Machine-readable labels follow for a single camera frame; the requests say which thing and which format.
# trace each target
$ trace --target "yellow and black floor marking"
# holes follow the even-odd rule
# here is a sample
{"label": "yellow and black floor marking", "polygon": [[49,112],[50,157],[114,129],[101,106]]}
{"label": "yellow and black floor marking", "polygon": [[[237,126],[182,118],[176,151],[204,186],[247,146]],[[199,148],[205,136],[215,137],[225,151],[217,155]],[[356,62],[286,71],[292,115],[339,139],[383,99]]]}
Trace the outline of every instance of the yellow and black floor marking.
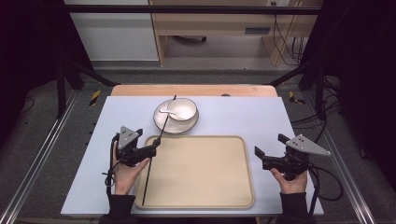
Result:
{"label": "yellow and black floor marking", "polygon": [[294,93],[292,91],[289,91],[289,101],[300,105],[305,105],[305,100],[297,100],[294,97]]}
{"label": "yellow and black floor marking", "polygon": [[91,101],[90,101],[90,105],[95,105],[98,97],[99,97],[100,91],[95,91],[92,95]]}

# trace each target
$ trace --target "hand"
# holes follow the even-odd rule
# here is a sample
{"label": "hand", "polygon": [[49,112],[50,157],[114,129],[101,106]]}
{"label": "hand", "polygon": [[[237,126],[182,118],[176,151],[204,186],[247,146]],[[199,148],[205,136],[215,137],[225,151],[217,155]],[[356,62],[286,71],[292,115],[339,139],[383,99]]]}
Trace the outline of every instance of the hand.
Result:
{"label": "hand", "polygon": [[[113,145],[113,164],[117,163],[116,150],[117,141],[114,142]],[[114,183],[116,188],[114,194],[127,195],[134,186],[134,182],[136,182],[140,172],[147,166],[148,163],[149,158],[144,159],[135,167],[129,167],[120,162],[114,169]]]}
{"label": "hand", "polygon": [[280,186],[280,192],[284,194],[292,193],[304,193],[306,189],[306,183],[308,181],[308,172],[305,171],[300,175],[295,176],[291,181],[286,180],[283,175],[276,169],[272,168],[271,173],[277,180]]}

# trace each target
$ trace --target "black sleeve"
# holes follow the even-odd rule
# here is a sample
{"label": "black sleeve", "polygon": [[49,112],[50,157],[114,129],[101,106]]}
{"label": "black sleeve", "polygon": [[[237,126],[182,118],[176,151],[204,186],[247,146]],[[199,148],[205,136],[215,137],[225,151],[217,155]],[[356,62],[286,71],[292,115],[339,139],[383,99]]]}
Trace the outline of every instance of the black sleeve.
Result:
{"label": "black sleeve", "polygon": [[133,195],[110,195],[110,211],[100,217],[99,224],[136,224],[135,217],[131,215],[134,198]]}
{"label": "black sleeve", "polygon": [[276,219],[276,224],[315,224],[314,217],[309,216],[306,209],[306,193],[283,194],[280,193],[282,200],[283,213]]}

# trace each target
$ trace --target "person's left hand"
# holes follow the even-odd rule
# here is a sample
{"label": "person's left hand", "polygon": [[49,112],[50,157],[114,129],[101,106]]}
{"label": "person's left hand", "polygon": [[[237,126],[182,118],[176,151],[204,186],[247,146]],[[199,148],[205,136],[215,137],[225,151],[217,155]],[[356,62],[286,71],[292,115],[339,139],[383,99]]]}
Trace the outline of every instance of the person's left hand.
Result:
{"label": "person's left hand", "polygon": [[[116,150],[117,150],[117,141],[114,142],[113,145],[113,164],[117,163],[116,159]],[[149,163],[149,158],[145,158],[135,167],[129,167],[123,163],[119,163],[114,169],[114,185],[115,192],[114,194],[119,195],[127,195],[131,188],[134,186],[134,182],[136,182],[137,177],[140,172],[147,166]]]}

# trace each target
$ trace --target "thin black stick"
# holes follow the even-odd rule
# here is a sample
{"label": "thin black stick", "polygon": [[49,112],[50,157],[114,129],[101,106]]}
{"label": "thin black stick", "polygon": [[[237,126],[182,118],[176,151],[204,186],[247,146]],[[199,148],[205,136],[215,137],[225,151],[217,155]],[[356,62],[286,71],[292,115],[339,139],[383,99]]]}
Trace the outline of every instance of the thin black stick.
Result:
{"label": "thin black stick", "polygon": [[[161,137],[163,136],[163,130],[165,129],[166,122],[168,122],[168,119],[169,119],[169,115],[166,116],[165,123],[163,124],[163,128],[161,129],[161,134],[160,134],[160,137],[159,137],[160,139],[161,139]],[[143,202],[142,202],[142,206],[145,205],[146,193],[147,193],[148,185],[149,185],[149,172],[150,172],[150,170],[151,170],[151,162],[152,162],[152,158],[151,158],[151,160],[149,161],[149,165],[148,165],[148,176],[146,177],[146,186],[145,186],[145,192],[143,193]]]}

